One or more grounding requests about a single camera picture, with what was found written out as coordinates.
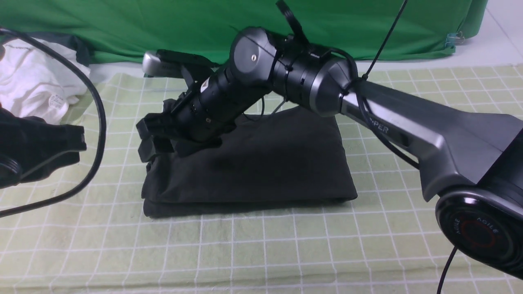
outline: clip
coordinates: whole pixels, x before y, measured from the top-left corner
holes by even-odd
[[[456,45],[461,45],[465,42],[465,37],[463,32],[459,31],[457,33],[450,33],[447,35],[447,40],[445,42],[445,48],[453,48]]]

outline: white cloth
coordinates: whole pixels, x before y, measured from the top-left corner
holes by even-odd
[[[89,77],[90,70],[76,62],[76,51],[57,43],[38,40],[63,55]],[[84,83],[58,60],[15,39],[0,54],[0,104],[16,117],[37,116],[60,123],[76,95],[87,92]]]

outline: green cloth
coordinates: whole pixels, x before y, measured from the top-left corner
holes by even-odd
[[[287,0],[308,38],[370,59],[403,0]],[[475,35],[487,0],[411,0],[382,60],[433,59],[451,55],[446,37],[462,28]],[[70,33],[88,41],[95,63],[141,62],[146,50],[228,58],[237,34],[231,28],[262,26],[290,33],[276,0],[2,0],[0,25]]]

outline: folded black fabric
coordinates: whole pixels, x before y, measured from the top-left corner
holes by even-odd
[[[76,51],[76,61],[81,65],[89,66],[91,63],[90,51],[87,43],[77,36],[58,32],[30,32],[27,33],[27,35],[47,42],[57,43]],[[7,36],[2,40],[2,44],[13,39],[14,37]]]
[[[147,166],[144,213],[161,218],[341,203],[357,197],[335,118],[300,107],[239,117],[223,145]]]

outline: red ring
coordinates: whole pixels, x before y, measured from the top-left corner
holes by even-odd
[[[485,227],[485,229],[487,229],[488,233],[490,234],[491,236],[491,242],[487,245],[482,245],[482,244],[479,244],[477,243],[476,241],[474,241],[472,238],[469,237],[469,235],[467,234],[467,231],[464,229],[465,225],[468,224],[468,223],[476,223],[476,224],[479,224],[483,227]],[[478,247],[483,247],[483,248],[490,248],[492,246],[494,246],[496,244],[496,237],[494,236],[494,233],[491,231],[491,229],[489,227],[487,227],[486,225],[482,224],[482,223],[479,223],[475,220],[473,221],[465,221],[461,224],[461,233],[463,234],[463,237],[465,239],[467,239],[469,242],[471,242],[473,245],[475,246],[478,246]]]

